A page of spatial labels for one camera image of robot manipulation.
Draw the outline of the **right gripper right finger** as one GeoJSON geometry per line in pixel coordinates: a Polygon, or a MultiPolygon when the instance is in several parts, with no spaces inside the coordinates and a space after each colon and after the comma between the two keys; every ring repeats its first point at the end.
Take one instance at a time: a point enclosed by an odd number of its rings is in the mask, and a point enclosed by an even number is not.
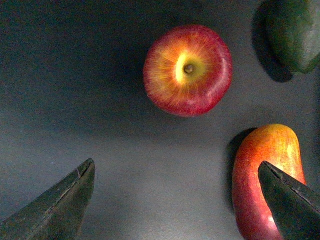
{"type": "Polygon", "coordinates": [[[273,164],[258,167],[263,197],[285,240],[320,238],[320,195],[273,164]]]}

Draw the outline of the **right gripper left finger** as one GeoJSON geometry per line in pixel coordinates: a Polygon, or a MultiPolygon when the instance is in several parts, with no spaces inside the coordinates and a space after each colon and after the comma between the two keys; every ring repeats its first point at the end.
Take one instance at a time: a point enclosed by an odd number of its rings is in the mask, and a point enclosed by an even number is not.
{"type": "Polygon", "coordinates": [[[95,163],[89,158],[0,224],[2,240],[73,240],[92,197],[95,163]]]}

